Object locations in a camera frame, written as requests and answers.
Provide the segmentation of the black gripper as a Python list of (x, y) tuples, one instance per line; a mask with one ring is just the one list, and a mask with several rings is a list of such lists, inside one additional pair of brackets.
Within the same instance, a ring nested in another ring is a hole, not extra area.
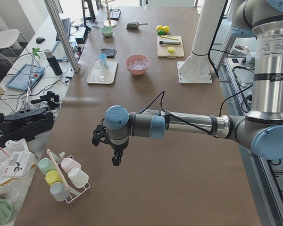
[(104, 125), (104, 119), (102, 119), (100, 121), (100, 124), (97, 125), (96, 129), (93, 131), (93, 137), (92, 137), (92, 144), (94, 146), (98, 146), (100, 143), (110, 145), (113, 148), (114, 156), (112, 157), (112, 164), (114, 166), (120, 166), (122, 152), (124, 149), (128, 147), (129, 139), (127, 139), (125, 142), (123, 142), (120, 145), (113, 144), (109, 139), (107, 128)]

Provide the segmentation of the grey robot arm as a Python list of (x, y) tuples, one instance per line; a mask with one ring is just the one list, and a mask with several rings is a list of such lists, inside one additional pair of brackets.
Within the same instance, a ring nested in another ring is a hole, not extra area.
[(256, 37), (251, 110), (245, 116), (195, 115), (148, 107), (130, 113), (110, 107), (93, 132), (92, 143), (110, 145), (118, 166), (129, 137), (161, 138), (167, 130), (230, 139), (267, 160), (283, 158), (283, 0), (236, 0), (231, 33)]

